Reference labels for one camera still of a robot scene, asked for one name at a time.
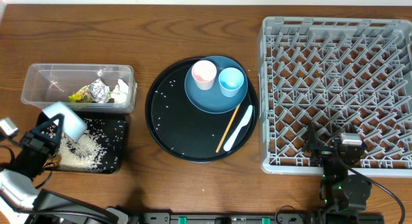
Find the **light blue bowl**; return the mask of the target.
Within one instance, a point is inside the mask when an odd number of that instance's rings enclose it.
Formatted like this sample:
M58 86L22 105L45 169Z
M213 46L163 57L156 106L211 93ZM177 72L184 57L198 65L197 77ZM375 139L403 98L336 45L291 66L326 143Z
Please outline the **light blue bowl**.
M48 117L52 118L55 115L63 115L62 130L72 140L78 142L87 130L87 125L78 115L74 113L65 103L56 102L42 110Z

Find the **yellow foil snack wrapper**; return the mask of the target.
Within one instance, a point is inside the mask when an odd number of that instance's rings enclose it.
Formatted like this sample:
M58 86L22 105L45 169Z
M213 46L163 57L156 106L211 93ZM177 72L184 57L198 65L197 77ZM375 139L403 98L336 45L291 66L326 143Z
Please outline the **yellow foil snack wrapper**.
M107 103L110 98L110 88L101 79L83 86L76 93L68 96L71 103Z

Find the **white tissue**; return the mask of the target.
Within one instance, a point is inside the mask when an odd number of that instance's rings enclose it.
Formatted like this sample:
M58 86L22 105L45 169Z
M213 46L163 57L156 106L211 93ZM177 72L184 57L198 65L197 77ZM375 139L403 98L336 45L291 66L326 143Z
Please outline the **white tissue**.
M122 79L118 79L117 85L110 94L110 98L114 100L114 103L122 104L127 101L128 92L129 86Z

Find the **brown walnut cookie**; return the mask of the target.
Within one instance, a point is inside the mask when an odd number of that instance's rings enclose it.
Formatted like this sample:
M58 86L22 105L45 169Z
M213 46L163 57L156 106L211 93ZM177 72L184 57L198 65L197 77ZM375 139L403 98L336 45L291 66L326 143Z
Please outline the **brown walnut cookie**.
M61 160L62 160L62 156L59 154L55 157L48 158L45 164L43 165L43 168L44 169L54 169L60 165Z

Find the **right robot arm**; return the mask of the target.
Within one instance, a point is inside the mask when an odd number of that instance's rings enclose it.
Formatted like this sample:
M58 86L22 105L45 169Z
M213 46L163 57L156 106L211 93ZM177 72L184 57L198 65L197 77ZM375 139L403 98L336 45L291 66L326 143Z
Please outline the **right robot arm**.
M349 174L348 167L360 161L366 150L365 142L353 126L349 132L332 139L330 145L321 143L313 125L308 125L307 131L303 151L310 153L311 164L323 168L319 197L326 205L314 211L306 221L359 223L359 213L366 209L371 183L363 176Z

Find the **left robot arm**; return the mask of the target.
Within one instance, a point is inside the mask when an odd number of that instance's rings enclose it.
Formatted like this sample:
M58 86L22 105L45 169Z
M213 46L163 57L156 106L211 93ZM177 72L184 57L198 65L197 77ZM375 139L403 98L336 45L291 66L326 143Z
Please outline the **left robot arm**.
M62 134L85 130L76 114L59 112L16 143L22 151L1 169L1 212L10 223L129 223L129 216L116 208L103 209L33 185L57 152Z

